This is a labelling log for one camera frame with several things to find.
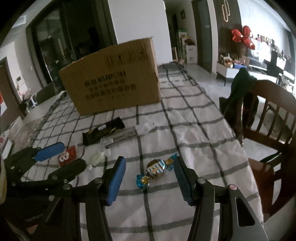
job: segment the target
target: brown door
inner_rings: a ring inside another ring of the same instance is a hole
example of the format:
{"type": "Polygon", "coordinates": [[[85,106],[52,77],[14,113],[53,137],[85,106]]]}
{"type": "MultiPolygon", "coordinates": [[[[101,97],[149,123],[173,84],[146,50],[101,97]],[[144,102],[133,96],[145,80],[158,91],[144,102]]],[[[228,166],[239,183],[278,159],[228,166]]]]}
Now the brown door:
{"type": "Polygon", "coordinates": [[[10,73],[7,72],[6,64],[6,60],[0,61],[0,93],[7,106],[7,109],[0,117],[1,132],[5,131],[17,117],[24,118],[10,85],[10,73]]]}

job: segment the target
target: red decoration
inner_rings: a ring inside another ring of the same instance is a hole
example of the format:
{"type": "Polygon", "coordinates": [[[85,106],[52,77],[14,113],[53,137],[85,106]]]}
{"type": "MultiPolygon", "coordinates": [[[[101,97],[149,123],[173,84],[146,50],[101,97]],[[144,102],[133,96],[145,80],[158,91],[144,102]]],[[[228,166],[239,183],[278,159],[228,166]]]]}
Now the red decoration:
{"type": "Polygon", "coordinates": [[[231,31],[233,34],[232,40],[236,43],[244,42],[245,45],[250,49],[255,49],[255,44],[249,39],[251,34],[251,29],[248,26],[244,26],[242,30],[243,34],[237,30],[234,29],[231,31]]]}
{"type": "Polygon", "coordinates": [[[77,158],[75,146],[69,147],[65,152],[58,156],[60,167],[67,165],[77,158]]]}

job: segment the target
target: white label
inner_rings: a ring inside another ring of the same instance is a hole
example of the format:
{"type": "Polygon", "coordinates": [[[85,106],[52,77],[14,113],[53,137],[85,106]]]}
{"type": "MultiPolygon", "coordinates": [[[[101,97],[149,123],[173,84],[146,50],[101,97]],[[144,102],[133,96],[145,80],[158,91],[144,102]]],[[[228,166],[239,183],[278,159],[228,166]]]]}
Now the white label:
{"type": "Polygon", "coordinates": [[[102,129],[105,129],[106,128],[106,125],[102,125],[100,127],[98,127],[98,130],[102,130],[102,129]]]}
{"type": "Polygon", "coordinates": [[[112,144],[113,142],[114,142],[113,138],[101,139],[101,146],[108,146],[108,145],[112,144]]]}

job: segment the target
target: black package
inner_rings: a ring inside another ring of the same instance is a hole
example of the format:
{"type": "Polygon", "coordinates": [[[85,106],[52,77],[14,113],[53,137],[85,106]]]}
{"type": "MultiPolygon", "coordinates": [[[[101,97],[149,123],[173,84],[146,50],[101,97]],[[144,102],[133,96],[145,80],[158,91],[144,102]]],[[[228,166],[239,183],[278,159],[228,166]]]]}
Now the black package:
{"type": "Polygon", "coordinates": [[[125,128],[123,121],[120,117],[114,120],[108,121],[99,127],[88,131],[87,133],[82,133],[83,145],[89,146],[95,144],[101,140],[102,137],[110,135],[116,130],[125,128]]]}

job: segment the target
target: chair seat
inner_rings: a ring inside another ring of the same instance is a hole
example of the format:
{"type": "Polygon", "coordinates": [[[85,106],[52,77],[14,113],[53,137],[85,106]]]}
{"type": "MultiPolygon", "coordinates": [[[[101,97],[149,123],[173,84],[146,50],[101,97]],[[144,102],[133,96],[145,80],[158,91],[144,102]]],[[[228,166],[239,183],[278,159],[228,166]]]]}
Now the chair seat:
{"type": "Polygon", "coordinates": [[[258,186],[262,211],[265,217],[264,219],[266,219],[266,217],[269,217],[272,206],[272,197],[274,193],[274,169],[267,163],[262,163],[250,158],[249,163],[258,186]]]}

